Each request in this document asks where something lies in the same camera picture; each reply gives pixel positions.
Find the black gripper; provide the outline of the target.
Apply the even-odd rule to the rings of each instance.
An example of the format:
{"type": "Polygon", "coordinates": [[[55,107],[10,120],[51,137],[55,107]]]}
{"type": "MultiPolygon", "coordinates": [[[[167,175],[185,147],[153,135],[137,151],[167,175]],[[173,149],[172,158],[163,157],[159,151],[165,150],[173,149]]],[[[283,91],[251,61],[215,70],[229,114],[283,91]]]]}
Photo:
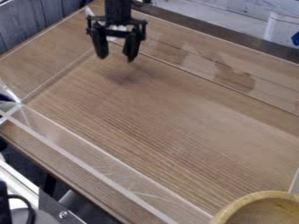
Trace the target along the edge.
{"type": "Polygon", "coordinates": [[[87,16],[87,34],[89,35],[97,56],[108,56],[107,37],[125,39],[123,54],[132,62],[139,53],[140,42],[145,40],[147,21],[129,18],[123,23],[109,23],[104,16],[87,16]]]}

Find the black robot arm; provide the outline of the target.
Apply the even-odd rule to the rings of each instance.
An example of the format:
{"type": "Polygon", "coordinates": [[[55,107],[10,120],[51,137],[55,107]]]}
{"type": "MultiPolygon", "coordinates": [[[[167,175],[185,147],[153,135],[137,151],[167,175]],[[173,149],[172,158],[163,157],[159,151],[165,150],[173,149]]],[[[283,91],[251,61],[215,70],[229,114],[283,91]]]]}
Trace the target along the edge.
{"type": "Polygon", "coordinates": [[[147,21],[132,18],[131,5],[143,5],[136,0],[104,0],[103,16],[87,15],[87,34],[91,36],[96,55],[108,56],[108,37],[125,41],[123,54],[132,62],[139,54],[139,47],[145,40],[147,21]]]}

